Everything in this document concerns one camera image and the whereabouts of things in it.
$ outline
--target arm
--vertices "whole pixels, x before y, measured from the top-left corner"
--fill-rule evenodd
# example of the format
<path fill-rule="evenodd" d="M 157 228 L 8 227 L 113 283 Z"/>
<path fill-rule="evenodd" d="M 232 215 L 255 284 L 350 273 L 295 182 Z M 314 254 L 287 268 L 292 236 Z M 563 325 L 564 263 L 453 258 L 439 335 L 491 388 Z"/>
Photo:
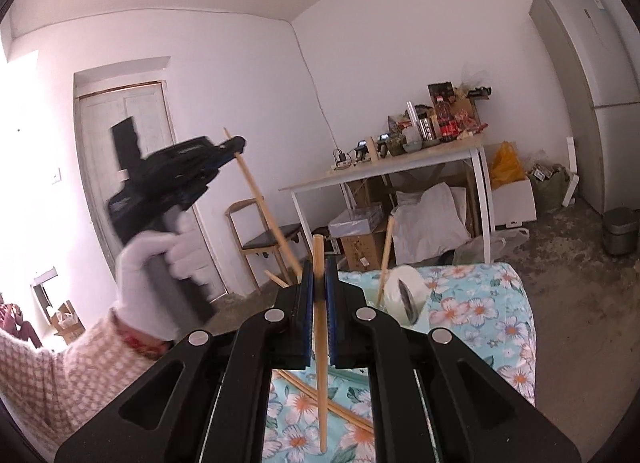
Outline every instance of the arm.
<path fill-rule="evenodd" d="M 135 237 L 116 262 L 113 309 L 62 353 L 34 350 L 0 331 L 0 393 L 44 447 L 55 452 L 168 349 L 177 328 L 142 267 L 166 252 L 172 273 L 190 277 L 201 266 L 194 259 L 207 253 L 199 248 L 187 232 Z"/>
<path fill-rule="evenodd" d="M 11 308 L 6 304 L 0 304 L 0 326 L 2 331 L 11 334 L 15 328 L 15 319 L 11 313 Z"/>
<path fill-rule="evenodd" d="M 22 323 L 24 322 L 24 318 L 22 317 L 22 311 L 15 304 L 12 304 L 11 306 L 14 311 L 15 323 L 18 324 L 18 326 L 21 326 Z"/>

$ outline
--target wooden stick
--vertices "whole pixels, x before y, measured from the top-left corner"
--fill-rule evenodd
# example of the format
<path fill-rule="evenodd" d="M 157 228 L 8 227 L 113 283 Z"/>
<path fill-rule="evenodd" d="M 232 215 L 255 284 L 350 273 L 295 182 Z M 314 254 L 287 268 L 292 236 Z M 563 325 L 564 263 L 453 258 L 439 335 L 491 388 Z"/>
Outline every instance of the wooden stick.
<path fill-rule="evenodd" d="M 391 255 L 391 242 L 394 238 L 394 226 L 396 220 L 393 216 L 389 216 L 386 223 L 385 249 L 382 252 L 382 271 L 380 272 L 380 286 L 378 287 L 378 298 L 376 299 L 376 308 L 380 308 L 382 297 L 385 294 L 385 284 L 387 276 L 387 268 L 389 266 L 389 256 Z"/>
<path fill-rule="evenodd" d="M 287 382 L 295 385 L 299 388 L 300 391 L 309 396 L 312 400 L 318 403 L 318 392 L 310 385 L 306 385 L 305 382 L 300 380 L 297 376 L 292 375 L 289 371 L 284 371 L 283 369 L 275 369 L 276 373 L 278 373 L 283 379 L 287 380 Z M 329 411 L 340 416 L 342 419 L 348 421 L 352 425 L 359 427 L 362 430 L 366 430 L 367 432 L 373 432 L 373 423 L 371 423 L 368 419 L 364 419 L 357 414 L 352 413 L 349 409 L 335 403 L 332 399 L 328 402 Z"/>
<path fill-rule="evenodd" d="M 226 128 L 225 128 L 225 134 L 227 138 L 229 139 L 231 138 L 231 134 L 229 134 L 229 131 Z M 280 230 L 280 227 L 276 223 L 275 219 L 273 219 L 273 215 L 271 214 L 271 211 L 267 207 L 267 203 L 264 201 L 264 197 L 260 192 L 260 189 L 258 188 L 258 185 L 256 184 L 254 177 L 252 176 L 251 172 L 249 172 L 249 168 L 247 167 L 244 161 L 244 158 L 239 153 L 236 152 L 236 159 L 238 160 L 238 165 L 240 166 L 240 170 L 242 171 L 242 174 L 244 174 L 244 178 L 246 179 L 246 182 L 249 185 L 249 188 L 251 189 L 251 192 L 254 195 L 255 202 L 258 204 L 258 207 L 260 207 L 260 210 L 262 211 L 264 218 L 267 220 L 267 224 L 269 225 L 271 232 L 273 233 L 273 235 L 276 237 L 276 240 L 278 241 L 278 245 L 280 246 L 282 253 L 284 253 L 284 256 L 287 258 L 287 261 L 289 261 L 289 264 L 293 268 L 293 271 L 296 274 L 298 281 L 300 281 L 300 278 L 302 277 L 302 266 L 300 266 L 300 262 L 298 261 L 298 258 L 293 254 L 293 252 L 289 248 L 287 239 L 284 238 L 284 236 L 282 235 L 282 231 Z"/>
<path fill-rule="evenodd" d="M 324 292 L 324 237 L 314 236 L 314 338 L 316 340 L 316 382 L 318 388 L 318 422 L 320 450 L 326 452 L 328 385 L 327 373 L 329 337 L 326 323 L 326 294 Z"/>
<path fill-rule="evenodd" d="M 268 269 L 264 270 L 264 273 L 266 273 L 267 277 L 269 277 L 274 283 L 276 283 L 281 288 L 288 288 L 289 287 L 289 284 L 285 283 L 280 277 L 278 277 L 277 275 L 274 275 Z"/>

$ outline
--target hand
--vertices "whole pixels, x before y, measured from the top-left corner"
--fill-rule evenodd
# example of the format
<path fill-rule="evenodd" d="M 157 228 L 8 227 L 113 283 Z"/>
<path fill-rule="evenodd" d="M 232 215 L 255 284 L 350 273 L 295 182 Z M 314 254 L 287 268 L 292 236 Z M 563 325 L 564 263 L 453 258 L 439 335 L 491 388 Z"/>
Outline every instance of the hand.
<path fill-rule="evenodd" d="M 169 271 L 176 279 L 193 279 L 199 284 L 210 281 L 209 252 L 191 214 L 182 213 L 177 221 L 178 234 L 145 231 L 134 237 L 116 260 L 116 317 L 124 325 L 158 340 L 178 340 L 178 327 L 164 304 L 151 288 L 145 263 L 164 253 Z"/>

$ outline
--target white refrigerator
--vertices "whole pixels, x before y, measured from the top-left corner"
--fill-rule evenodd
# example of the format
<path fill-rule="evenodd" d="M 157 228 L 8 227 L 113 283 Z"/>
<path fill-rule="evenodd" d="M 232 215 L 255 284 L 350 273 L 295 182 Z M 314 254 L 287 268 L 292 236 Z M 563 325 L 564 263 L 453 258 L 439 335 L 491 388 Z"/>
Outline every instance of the white refrigerator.
<path fill-rule="evenodd" d="M 575 139 L 578 191 L 599 213 L 640 208 L 640 89 L 601 0 L 533 0 Z"/>

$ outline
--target blue floral fabric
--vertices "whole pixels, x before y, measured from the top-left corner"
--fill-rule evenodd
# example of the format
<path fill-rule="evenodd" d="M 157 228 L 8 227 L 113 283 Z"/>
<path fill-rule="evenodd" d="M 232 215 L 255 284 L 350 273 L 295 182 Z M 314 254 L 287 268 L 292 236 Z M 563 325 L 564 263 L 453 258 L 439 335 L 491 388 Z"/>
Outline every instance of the blue floral fabric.
<path fill-rule="evenodd" d="M 431 290 L 411 329 L 446 327 L 530 403 L 534 403 L 536 332 L 522 281 L 510 265 L 417 268 Z M 376 299 L 380 272 L 340 273 L 360 286 L 367 301 Z M 292 373 L 316 386 L 313 367 Z M 329 398 L 362 418 L 371 417 L 366 370 L 330 369 Z M 267 412 L 263 463 L 374 463 L 374 437 L 368 430 L 329 413 L 327 451 L 321 453 L 318 407 L 297 387 L 273 373 Z"/>

